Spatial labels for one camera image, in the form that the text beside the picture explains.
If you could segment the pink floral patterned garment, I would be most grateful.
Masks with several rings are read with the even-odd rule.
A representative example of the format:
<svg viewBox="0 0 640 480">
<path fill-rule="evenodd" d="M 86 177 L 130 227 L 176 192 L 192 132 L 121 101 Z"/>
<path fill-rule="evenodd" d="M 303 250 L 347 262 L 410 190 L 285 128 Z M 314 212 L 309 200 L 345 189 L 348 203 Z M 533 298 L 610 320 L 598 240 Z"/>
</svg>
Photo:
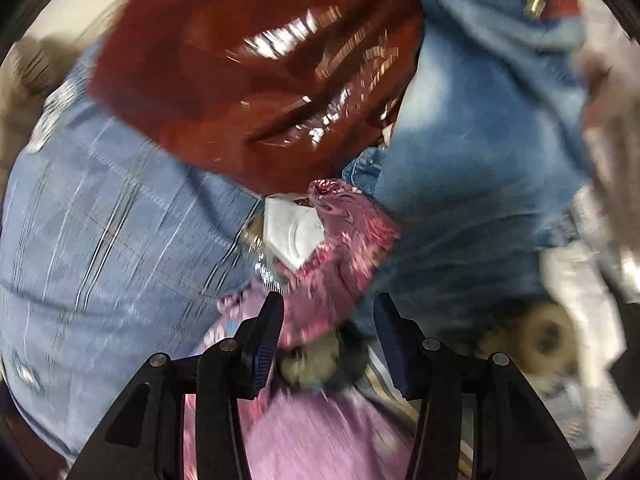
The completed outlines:
<svg viewBox="0 0 640 480">
<path fill-rule="evenodd" d="M 284 294 L 278 343 L 284 350 L 309 344 L 347 321 L 400 234 L 379 204 L 343 180 L 311 182 L 308 198 L 324 240 Z"/>
</svg>

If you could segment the purple flowered bed sheet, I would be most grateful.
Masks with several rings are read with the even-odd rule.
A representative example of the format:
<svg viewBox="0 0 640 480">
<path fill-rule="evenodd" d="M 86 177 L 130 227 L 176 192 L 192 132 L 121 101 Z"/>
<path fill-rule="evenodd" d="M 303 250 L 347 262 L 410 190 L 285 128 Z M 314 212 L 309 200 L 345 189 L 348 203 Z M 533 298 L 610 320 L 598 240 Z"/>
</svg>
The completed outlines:
<svg viewBox="0 0 640 480">
<path fill-rule="evenodd" d="M 361 285 L 296 282 L 268 384 L 242 401 L 255 479 L 400 479 L 418 407 L 394 388 L 378 342 L 352 324 Z"/>
</svg>

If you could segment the blue plaid shirt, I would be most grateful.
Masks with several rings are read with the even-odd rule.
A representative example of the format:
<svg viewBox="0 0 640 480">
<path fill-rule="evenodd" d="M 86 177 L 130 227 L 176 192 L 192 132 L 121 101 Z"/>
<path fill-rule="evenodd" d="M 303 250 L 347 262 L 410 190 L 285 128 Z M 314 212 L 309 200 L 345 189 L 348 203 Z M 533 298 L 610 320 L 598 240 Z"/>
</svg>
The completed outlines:
<svg viewBox="0 0 640 480">
<path fill-rule="evenodd" d="M 68 460 L 143 362 L 191 354 L 253 265 L 255 195 L 169 155 L 89 96 L 98 47 L 47 99 L 1 233 L 1 357 L 17 409 Z"/>
</svg>

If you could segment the white face mask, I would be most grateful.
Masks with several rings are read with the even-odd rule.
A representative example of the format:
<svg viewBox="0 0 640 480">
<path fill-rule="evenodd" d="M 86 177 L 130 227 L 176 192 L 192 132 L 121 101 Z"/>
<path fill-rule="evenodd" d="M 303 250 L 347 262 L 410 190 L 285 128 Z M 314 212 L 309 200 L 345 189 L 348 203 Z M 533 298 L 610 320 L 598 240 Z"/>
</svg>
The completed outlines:
<svg viewBox="0 0 640 480">
<path fill-rule="evenodd" d="M 296 272 L 324 241 L 324 229 L 314 208 L 268 197 L 262 240 L 288 270 Z"/>
</svg>

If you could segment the blue denim jeans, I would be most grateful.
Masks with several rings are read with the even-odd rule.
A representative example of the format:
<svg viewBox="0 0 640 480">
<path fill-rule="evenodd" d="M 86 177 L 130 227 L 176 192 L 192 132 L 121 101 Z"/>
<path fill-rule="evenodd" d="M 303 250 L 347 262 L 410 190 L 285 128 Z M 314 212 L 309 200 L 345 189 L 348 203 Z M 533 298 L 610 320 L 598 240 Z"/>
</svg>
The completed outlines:
<svg viewBox="0 0 640 480">
<path fill-rule="evenodd" d="M 389 294 L 427 336 L 471 338 L 544 298 L 539 254 L 589 181 L 575 0 L 422 0 L 418 68 L 390 144 L 344 178 L 401 224 L 354 314 Z"/>
</svg>

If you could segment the dark red glossy bag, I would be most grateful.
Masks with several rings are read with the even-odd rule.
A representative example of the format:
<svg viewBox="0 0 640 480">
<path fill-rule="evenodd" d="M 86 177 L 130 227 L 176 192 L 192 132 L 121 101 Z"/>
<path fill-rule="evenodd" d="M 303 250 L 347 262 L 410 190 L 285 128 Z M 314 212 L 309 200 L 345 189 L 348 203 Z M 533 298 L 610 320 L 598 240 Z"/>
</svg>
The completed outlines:
<svg viewBox="0 0 640 480">
<path fill-rule="evenodd" d="M 130 0 L 89 90 L 184 162 L 303 193 L 382 139 L 422 38 L 419 0 Z"/>
</svg>

